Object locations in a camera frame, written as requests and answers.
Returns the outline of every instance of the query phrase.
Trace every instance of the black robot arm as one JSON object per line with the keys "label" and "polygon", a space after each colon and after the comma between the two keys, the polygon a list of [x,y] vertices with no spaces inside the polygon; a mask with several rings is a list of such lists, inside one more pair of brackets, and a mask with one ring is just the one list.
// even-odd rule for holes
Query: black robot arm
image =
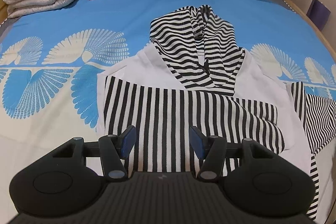
{"label": "black robot arm", "polygon": [[[126,159],[137,139],[121,135],[85,143],[75,137],[14,176],[10,196],[18,215],[11,224],[110,223],[313,223],[306,215],[315,193],[310,177],[252,139],[241,144],[189,129],[204,160],[190,172],[133,172]],[[86,167],[100,157],[104,176]],[[222,176],[226,158],[240,167]]]}

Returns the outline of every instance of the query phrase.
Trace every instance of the bed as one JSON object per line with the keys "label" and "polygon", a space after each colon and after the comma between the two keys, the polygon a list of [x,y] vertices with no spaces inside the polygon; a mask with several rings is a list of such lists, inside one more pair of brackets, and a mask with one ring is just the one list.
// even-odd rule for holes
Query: bed
{"label": "bed", "polygon": [[[260,64],[268,62],[266,75],[301,81],[306,93],[336,100],[334,60],[284,0],[76,0],[60,10],[8,19],[0,27],[0,53],[7,53],[0,58],[1,222],[16,214],[8,185],[19,170],[72,137],[101,136],[97,74],[146,46],[154,18],[203,4],[231,22],[239,47]],[[67,54],[60,58],[59,52]],[[334,147],[335,140],[316,157],[318,224],[333,203]],[[87,165],[101,174],[99,160]]]}

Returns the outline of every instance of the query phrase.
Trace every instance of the circular cap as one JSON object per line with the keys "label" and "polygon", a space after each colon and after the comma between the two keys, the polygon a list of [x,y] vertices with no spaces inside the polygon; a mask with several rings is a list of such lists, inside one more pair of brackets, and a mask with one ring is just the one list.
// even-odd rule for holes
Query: circular cap
{"label": "circular cap", "polygon": [[100,194],[101,179],[90,168],[65,158],[46,158],[14,176],[9,194],[20,212],[61,217],[77,212]]}
{"label": "circular cap", "polygon": [[63,172],[48,172],[34,180],[34,188],[44,194],[57,194],[70,188],[72,178]]}
{"label": "circular cap", "polygon": [[121,170],[113,170],[109,172],[109,177],[111,179],[121,179],[125,176],[125,173]]}
{"label": "circular cap", "polygon": [[289,191],[292,182],[280,173],[262,173],[253,178],[253,186],[262,193],[279,195]]}
{"label": "circular cap", "polygon": [[202,179],[206,179],[206,180],[211,180],[211,179],[215,179],[217,177],[215,172],[212,171],[204,171],[200,174]]}

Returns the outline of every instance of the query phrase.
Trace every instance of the black and white stripes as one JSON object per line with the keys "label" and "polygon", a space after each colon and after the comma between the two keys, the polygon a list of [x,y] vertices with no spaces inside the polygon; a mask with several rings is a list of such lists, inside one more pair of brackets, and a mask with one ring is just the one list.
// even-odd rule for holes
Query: black and white stripes
{"label": "black and white stripes", "polygon": [[314,220],[319,201],[319,174],[315,156],[335,138],[336,101],[306,94],[302,82],[292,83],[294,108],[302,122],[311,152],[310,177],[315,183],[315,197],[307,215]]}
{"label": "black and white stripes", "polygon": [[336,136],[336,101],[306,94],[306,110],[307,138],[316,156]]}
{"label": "black and white stripes", "polygon": [[233,96],[245,50],[237,47],[233,26],[211,7],[188,6],[153,20],[150,39],[186,89]]}
{"label": "black and white stripes", "polygon": [[[133,170],[198,172],[200,162],[189,145],[189,127],[207,136],[225,136],[240,143],[252,138],[273,152],[284,149],[273,105],[234,99],[214,92],[169,90],[132,84],[113,76],[106,79],[105,133],[121,134],[128,125],[137,129],[137,142],[125,162]],[[227,161],[224,175],[238,166]]]}
{"label": "black and white stripes", "polygon": [[317,207],[319,204],[319,173],[317,170],[317,165],[315,161],[315,156],[311,155],[311,165],[310,165],[310,178],[313,180],[315,184],[315,196],[310,208],[307,212],[307,215],[315,220],[317,214]]}

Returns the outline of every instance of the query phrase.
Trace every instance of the blue bed sheet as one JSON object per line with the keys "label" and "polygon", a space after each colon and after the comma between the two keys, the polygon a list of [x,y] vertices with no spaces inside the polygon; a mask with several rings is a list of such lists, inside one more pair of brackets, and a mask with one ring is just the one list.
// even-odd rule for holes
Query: blue bed sheet
{"label": "blue bed sheet", "polygon": [[308,93],[336,99],[336,65],[329,52],[299,15],[270,1],[76,0],[22,17],[4,39],[0,53],[12,53],[0,59],[7,115],[34,115],[71,81],[73,107],[95,128],[97,73],[142,49],[154,18],[203,4],[231,22],[238,46],[271,64],[279,79],[303,81]]}

